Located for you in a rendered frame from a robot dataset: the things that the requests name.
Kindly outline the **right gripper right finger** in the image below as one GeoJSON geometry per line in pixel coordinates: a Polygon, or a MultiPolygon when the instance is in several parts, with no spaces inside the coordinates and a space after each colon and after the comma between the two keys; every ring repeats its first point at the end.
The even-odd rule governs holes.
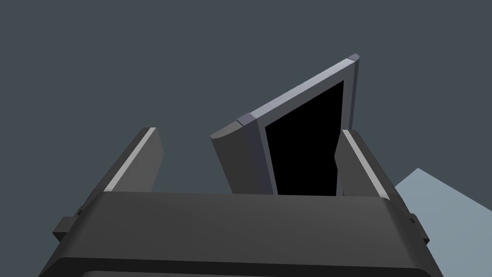
{"type": "Polygon", "coordinates": [[[334,158],[345,196],[396,198],[394,186],[356,131],[341,131],[334,158]]]}

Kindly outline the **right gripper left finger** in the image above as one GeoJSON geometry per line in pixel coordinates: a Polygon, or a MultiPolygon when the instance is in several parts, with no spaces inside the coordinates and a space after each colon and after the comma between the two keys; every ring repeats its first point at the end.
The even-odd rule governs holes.
{"type": "Polygon", "coordinates": [[[150,127],[104,191],[151,192],[162,159],[163,147],[158,130],[150,127]]]}

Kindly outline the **dark grey door leaf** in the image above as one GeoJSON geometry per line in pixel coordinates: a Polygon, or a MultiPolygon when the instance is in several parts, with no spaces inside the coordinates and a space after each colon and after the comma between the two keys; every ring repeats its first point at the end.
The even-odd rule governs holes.
{"type": "Polygon", "coordinates": [[[243,126],[233,121],[210,139],[233,194],[258,194],[260,186],[243,126]]]}

